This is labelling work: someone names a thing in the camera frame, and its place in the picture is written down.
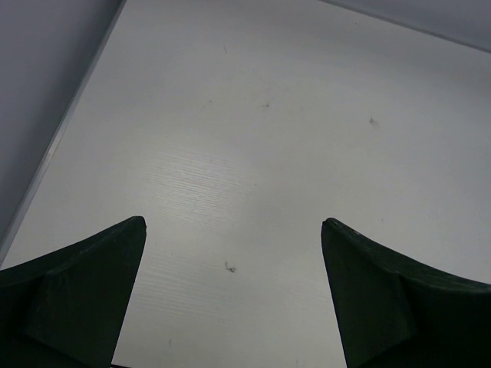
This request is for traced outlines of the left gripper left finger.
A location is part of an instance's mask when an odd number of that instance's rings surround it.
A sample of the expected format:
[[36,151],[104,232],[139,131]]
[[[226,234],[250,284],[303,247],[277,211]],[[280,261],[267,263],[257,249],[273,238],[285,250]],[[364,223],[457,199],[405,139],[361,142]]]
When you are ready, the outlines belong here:
[[147,237],[144,217],[1,272],[3,367],[109,367]]

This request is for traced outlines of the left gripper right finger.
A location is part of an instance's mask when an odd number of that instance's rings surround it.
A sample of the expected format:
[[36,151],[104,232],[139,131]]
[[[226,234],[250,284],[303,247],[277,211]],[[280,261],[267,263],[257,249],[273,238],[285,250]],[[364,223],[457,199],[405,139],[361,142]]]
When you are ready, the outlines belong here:
[[370,240],[335,218],[321,247],[349,367],[488,367],[490,286]]

